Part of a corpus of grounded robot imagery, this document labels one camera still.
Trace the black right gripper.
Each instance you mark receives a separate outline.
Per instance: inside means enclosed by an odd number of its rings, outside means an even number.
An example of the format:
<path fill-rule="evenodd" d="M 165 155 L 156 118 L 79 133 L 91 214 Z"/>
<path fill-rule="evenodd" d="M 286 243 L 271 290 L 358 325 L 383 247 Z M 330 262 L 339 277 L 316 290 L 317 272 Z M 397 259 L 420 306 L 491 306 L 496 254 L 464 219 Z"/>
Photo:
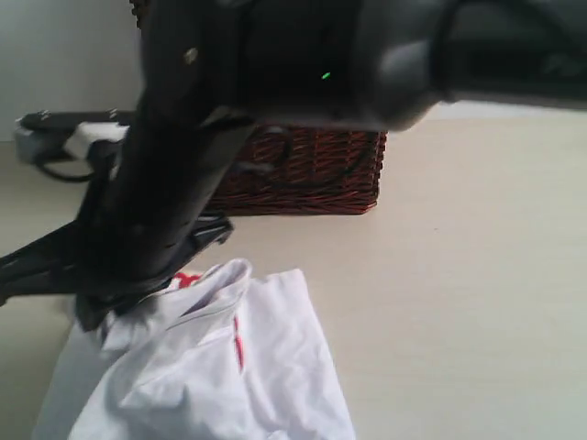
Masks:
<path fill-rule="evenodd" d="M 233 227 L 205 207 L 234 161 L 223 150 L 125 150 L 90 215 L 81 214 L 88 273 L 75 221 L 1 257 L 1 305 L 31 295 L 75 297 L 74 315 L 94 331 L 166 287 L 175 272 Z"/>

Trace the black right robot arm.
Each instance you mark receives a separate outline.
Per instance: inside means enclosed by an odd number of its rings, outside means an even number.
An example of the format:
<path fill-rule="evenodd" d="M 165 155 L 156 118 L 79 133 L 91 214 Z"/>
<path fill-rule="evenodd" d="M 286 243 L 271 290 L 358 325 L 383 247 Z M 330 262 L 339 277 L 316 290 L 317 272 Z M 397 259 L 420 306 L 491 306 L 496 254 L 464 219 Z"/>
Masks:
<path fill-rule="evenodd" d="M 144 90 L 76 218 L 1 260 L 1 297 L 73 294 L 85 330 L 230 222 L 205 207 L 256 126 L 400 131 L 458 100 L 586 106 L 583 1 L 151 1 Z"/>

